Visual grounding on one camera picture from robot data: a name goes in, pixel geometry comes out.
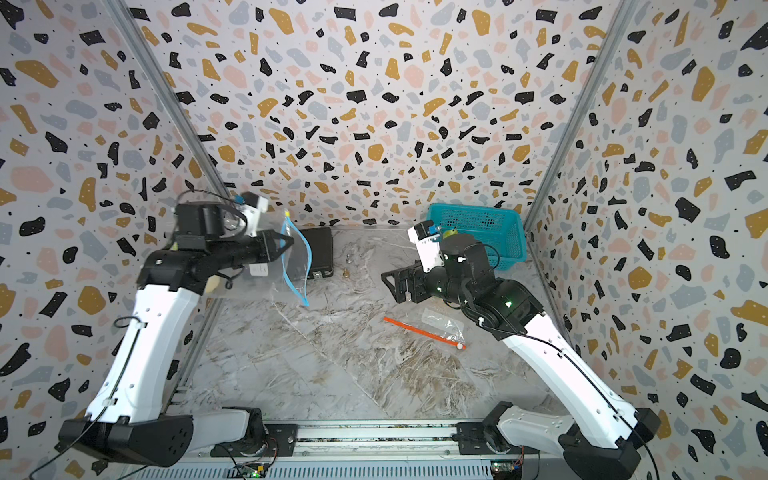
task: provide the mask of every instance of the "orange stick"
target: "orange stick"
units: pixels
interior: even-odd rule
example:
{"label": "orange stick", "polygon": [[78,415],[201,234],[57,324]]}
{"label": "orange stick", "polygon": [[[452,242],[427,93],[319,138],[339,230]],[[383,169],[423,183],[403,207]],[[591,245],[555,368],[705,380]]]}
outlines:
{"label": "orange stick", "polygon": [[440,335],[435,335],[434,333],[426,332],[426,331],[424,331],[422,329],[417,329],[414,326],[410,326],[407,323],[398,322],[397,320],[391,319],[388,316],[385,316],[384,320],[387,321],[387,322],[390,322],[392,325],[397,325],[397,326],[402,327],[402,328],[404,328],[406,330],[410,330],[412,332],[420,333],[421,335],[427,336],[427,337],[429,337],[429,338],[431,338],[433,340],[437,340],[438,342],[448,343],[449,345],[453,345],[454,347],[456,347],[459,350],[462,350],[462,349],[466,348],[466,345],[464,345],[463,343],[454,342],[453,340],[444,339]]}

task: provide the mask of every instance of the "teal basket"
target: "teal basket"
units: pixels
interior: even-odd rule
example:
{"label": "teal basket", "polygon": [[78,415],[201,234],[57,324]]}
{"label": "teal basket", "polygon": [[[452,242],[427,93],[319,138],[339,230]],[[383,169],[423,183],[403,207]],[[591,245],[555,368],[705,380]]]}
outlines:
{"label": "teal basket", "polygon": [[497,270],[506,270],[528,258],[523,222],[514,210],[432,204],[429,206],[429,219],[439,225],[442,231],[455,228],[459,233],[470,233],[477,241],[493,246],[501,255],[500,259],[492,249],[486,248],[485,251],[488,252],[491,266],[499,260]]}

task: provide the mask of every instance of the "patterned wall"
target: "patterned wall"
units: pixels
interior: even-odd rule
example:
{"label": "patterned wall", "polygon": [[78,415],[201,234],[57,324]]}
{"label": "patterned wall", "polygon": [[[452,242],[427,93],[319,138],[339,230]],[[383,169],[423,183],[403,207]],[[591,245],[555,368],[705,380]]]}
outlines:
{"label": "patterned wall", "polygon": [[581,355],[659,412],[662,478],[768,478],[768,8],[638,6],[536,256]]}
{"label": "patterned wall", "polygon": [[[101,4],[3,0],[0,13],[0,478],[11,479],[83,415],[169,207],[207,184]],[[37,479],[104,467],[72,452]]]}
{"label": "patterned wall", "polygon": [[368,225],[525,215],[617,5],[532,3],[128,2],[224,181]]}

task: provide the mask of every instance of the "black case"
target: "black case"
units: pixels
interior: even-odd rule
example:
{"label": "black case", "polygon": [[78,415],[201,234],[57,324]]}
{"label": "black case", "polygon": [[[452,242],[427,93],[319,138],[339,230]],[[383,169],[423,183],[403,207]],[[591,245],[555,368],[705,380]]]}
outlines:
{"label": "black case", "polygon": [[312,265],[307,279],[333,276],[333,235],[331,227],[299,230],[312,250]]}

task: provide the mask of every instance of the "black cable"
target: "black cable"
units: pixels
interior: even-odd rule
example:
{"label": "black cable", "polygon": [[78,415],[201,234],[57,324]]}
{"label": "black cable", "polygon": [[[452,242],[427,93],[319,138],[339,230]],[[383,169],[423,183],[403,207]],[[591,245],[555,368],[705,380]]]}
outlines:
{"label": "black cable", "polygon": [[625,424],[625,425],[626,425],[626,426],[627,426],[627,427],[628,427],[628,428],[629,428],[629,429],[630,429],[630,430],[631,430],[631,431],[632,431],[632,432],[633,432],[635,435],[637,435],[637,438],[638,438],[638,439],[640,439],[641,443],[643,444],[643,447],[645,447],[645,450],[648,452],[648,455],[650,456],[650,461],[651,461],[651,463],[653,463],[653,465],[654,465],[654,471],[656,472],[656,480],[659,480],[659,478],[660,478],[660,477],[659,477],[659,469],[658,469],[658,467],[656,466],[656,459],[654,458],[654,454],[650,452],[650,449],[648,448],[648,445],[645,443],[645,441],[643,440],[643,438],[640,436],[640,434],[639,434],[639,433],[637,433],[637,430],[635,430],[635,429],[634,429],[634,427],[633,427],[632,425],[630,425],[630,424],[629,424],[629,422],[627,422],[627,420],[625,420],[625,419],[624,419],[624,417],[623,417],[623,416],[621,416],[621,415],[619,414],[619,411],[618,411],[618,410],[616,410],[616,407],[614,407],[614,406],[613,406],[613,404],[611,403],[611,401],[610,401],[610,400],[608,400],[608,398],[605,396],[605,394],[604,394],[604,393],[603,393],[603,392],[602,392],[602,391],[601,391],[601,390],[598,388],[598,386],[597,386],[597,385],[595,385],[595,384],[594,384],[594,382],[592,381],[592,379],[591,379],[591,378],[589,378],[589,376],[588,376],[588,375],[587,375],[587,374],[584,372],[584,370],[582,370],[582,369],[581,369],[581,367],[580,367],[580,366],[579,366],[579,365],[578,365],[578,364],[577,364],[577,363],[576,363],[576,362],[575,362],[575,361],[574,361],[574,360],[573,360],[571,357],[569,357],[568,355],[566,355],[565,353],[563,353],[563,350],[562,350],[562,349],[558,348],[558,347],[557,347],[557,346],[555,346],[555,345],[552,345],[551,343],[549,343],[549,342],[548,342],[548,341],[546,341],[546,340],[538,339],[538,338],[536,338],[536,337],[534,337],[534,336],[525,335],[525,334],[523,334],[523,333],[510,333],[510,332],[505,332],[504,330],[495,329],[495,328],[493,328],[493,327],[490,327],[490,326],[483,326],[483,327],[481,327],[481,328],[484,328],[484,329],[490,329],[490,330],[494,330],[494,331],[496,331],[496,332],[504,333],[505,335],[516,335],[516,336],[522,336],[522,337],[524,337],[524,338],[527,338],[527,339],[536,340],[537,342],[540,342],[540,343],[544,343],[545,345],[549,345],[549,346],[550,346],[550,347],[552,347],[553,349],[557,350],[557,351],[558,351],[558,353],[559,353],[560,355],[562,355],[564,358],[566,358],[566,360],[567,360],[567,361],[571,362],[571,364],[572,364],[572,365],[573,365],[573,366],[576,368],[576,370],[578,370],[578,371],[579,371],[579,373],[580,373],[580,374],[581,374],[581,375],[582,375],[582,376],[583,376],[583,377],[584,377],[584,378],[585,378],[585,379],[586,379],[586,380],[589,382],[589,384],[590,384],[590,385],[592,385],[592,388],[594,388],[594,390],[595,390],[595,391],[596,391],[596,392],[597,392],[597,393],[600,395],[600,397],[602,397],[602,398],[603,398],[603,400],[604,400],[604,401],[607,403],[607,405],[608,405],[609,407],[611,407],[611,410],[613,410],[613,411],[614,411],[614,414],[615,414],[615,416],[616,416],[617,418],[619,418],[619,419],[620,419],[622,422],[624,422],[624,424]]}
{"label": "black cable", "polygon": [[452,306],[452,305],[451,305],[451,304],[448,302],[448,300],[446,300],[446,299],[442,299],[442,302],[443,302],[443,303],[444,303],[446,306],[448,306],[448,308],[453,308],[454,310],[461,310],[461,309],[462,309],[462,306],[461,306],[461,305],[459,305],[459,306]]}
{"label": "black cable", "polygon": [[541,452],[536,454],[536,458],[538,458],[538,461],[536,462],[536,476],[531,478],[531,480],[536,480],[536,478],[538,478],[538,474],[541,472]]}
{"label": "black cable", "polygon": [[227,453],[227,455],[229,455],[229,457],[232,459],[232,463],[235,465],[235,470],[237,470],[237,474],[240,476],[240,478],[245,480],[245,477],[243,477],[243,473],[240,471],[240,467],[237,466],[237,462],[235,462],[235,458],[232,456],[230,451],[227,450],[227,447],[225,447],[224,445],[221,445],[220,443],[217,443],[216,445],[214,445],[214,447],[221,447],[221,449],[224,450]]}
{"label": "black cable", "polygon": [[145,465],[145,466],[143,466],[143,467],[141,467],[141,468],[137,468],[137,469],[135,469],[134,471],[132,471],[131,473],[128,473],[128,474],[126,474],[126,475],[123,475],[123,476],[121,476],[120,478],[117,478],[116,480],[123,480],[123,478],[128,478],[128,477],[130,477],[131,475],[133,475],[134,473],[138,473],[138,472],[141,472],[142,470],[144,470],[144,469],[145,469],[146,467],[148,467],[148,466],[149,466],[149,465]]}
{"label": "black cable", "polygon": [[[136,340],[137,340],[138,338],[139,338],[139,332],[136,332],[136,336],[134,337],[134,341],[131,343],[131,348],[128,350],[128,357],[125,359],[125,363],[123,364],[123,368],[122,368],[122,370],[120,371],[120,375],[118,375],[118,380],[117,380],[117,382],[115,382],[115,383],[114,383],[114,385],[112,386],[112,391],[111,391],[111,392],[110,392],[110,394],[109,394],[109,399],[112,399],[112,397],[114,397],[114,393],[115,393],[115,392],[117,392],[117,390],[118,390],[118,385],[120,385],[120,380],[123,378],[123,374],[125,373],[125,369],[128,367],[128,361],[131,359],[131,354],[134,352],[134,347],[136,346]],[[89,424],[88,424],[88,426],[87,426],[87,427],[85,427],[85,429],[83,430],[83,432],[82,432],[80,435],[78,435],[78,437],[77,437],[77,438],[76,438],[76,439],[75,439],[75,440],[74,440],[72,443],[70,443],[69,445],[67,445],[67,446],[66,446],[66,447],[65,447],[63,450],[61,450],[61,452],[59,452],[59,454],[58,454],[58,455],[56,455],[54,458],[51,458],[51,459],[50,459],[50,460],[48,460],[46,463],[44,463],[44,464],[40,465],[39,467],[37,467],[35,470],[32,470],[32,471],[30,472],[30,474],[29,474],[29,480],[35,480],[35,477],[33,477],[33,475],[34,475],[35,473],[37,473],[37,472],[40,472],[40,471],[41,471],[43,468],[45,468],[45,467],[49,466],[51,463],[53,463],[53,462],[55,462],[56,460],[58,460],[58,459],[59,459],[59,458],[60,458],[60,457],[61,457],[63,454],[65,454],[65,453],[67,452],[67,450],[71,449],[71,448],[74,446],[74,444],[75,444],[75,443],[77,443],[77,442],[80,442],[80,439],[82,439],[82,438],[83,438],[83,436],[85,436],[85,434],[86,434],[86,433],[88,433],[88,430],[90,430],[92,426],[94,426],[94,425],[96,425],[96,424],[98,423],[99,419],[101,418],[101,416],[102,416],[103,414],[105,414],[105,413],[106,413],[106,411],[107,411],[107,407],[104,407],[103,409],[101,409],[101,412],[99,412],[99,414],[98,414],[98,415],[96,415],[96,419],[94,419],[94,421],[93,421],[93,422],[89,423]]]}
{"label": "black cable", "polygon": [[494,247],[493,245],[488,245],[487,243],[483,243],[483,242],[473,243],[472,245],[467,245],[464,248],[464,250],[462,250],[462,255],[464,257],[466,257],[467,256],[467,250],[472,248],[472,247],[475,247],[477,245],[482,245],[484,247],[489,247],[489,248],[493,249],[493,251],[496,253],[496,264],[493,266],[493,269],[495,270],[496,268],[498,268],[498,265],[502,262],[502,256],[498,253],[498,250],[496,250],[496,247]]}
{"label": "black cable", "polygon": [[137,316],[133,316],[133,315],[128,315],[128,316],[119,316],[118,318],[114,319],[114,322],[112,322],[112,326],[113,326],[114,328],[117,328],[117,329],[127,329],[129,326],[131,326],[131,322],[128,322],[128,323],[126,323],[125,325],[118,325],[118,322],[119,322],[120,320],[125,320],[125,319],[136,319],[136,320],[138,320],[139,322],[141,321],[141,319],[140,319],[139,317],[137,317]]}

